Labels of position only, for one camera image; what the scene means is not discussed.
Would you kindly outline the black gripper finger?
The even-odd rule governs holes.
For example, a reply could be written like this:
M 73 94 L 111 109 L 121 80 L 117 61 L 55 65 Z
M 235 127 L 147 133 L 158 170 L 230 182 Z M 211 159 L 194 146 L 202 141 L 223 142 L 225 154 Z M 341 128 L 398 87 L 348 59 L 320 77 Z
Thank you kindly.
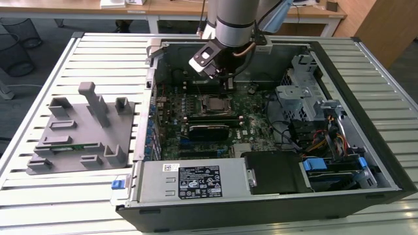
M 225 94 L 231 94 L 237 91 L 237 88 L 235 88 L 235 82 L 234 82 L 234 78 L 230 77 L 225 80 L 225 83 L 223 83 L 223 93 Z

